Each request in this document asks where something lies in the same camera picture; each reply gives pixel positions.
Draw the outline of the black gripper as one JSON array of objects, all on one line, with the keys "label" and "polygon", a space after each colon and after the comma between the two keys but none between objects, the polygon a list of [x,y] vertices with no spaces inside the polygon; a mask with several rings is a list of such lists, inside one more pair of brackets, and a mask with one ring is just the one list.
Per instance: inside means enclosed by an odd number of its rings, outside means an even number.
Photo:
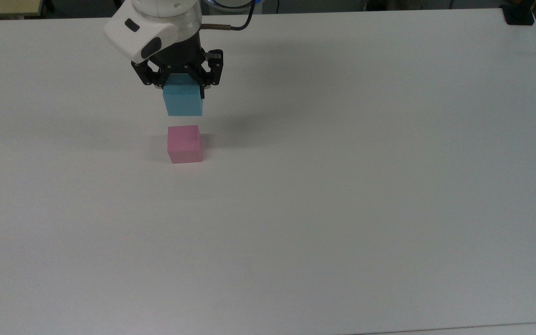
[{"label": "black gripper", "polygon": [[206,90],[221,82],[224,52],[221,49],[205,52],[201,46],[200,32],[196,32],[191,38],[158,51],[149,60],[142,63],[131,62],[143,85],[153,85],[159,89],[165,87],[169,66],[185,65],[194,71],[194,80],[200,87],[201,99],[204,99]]}]

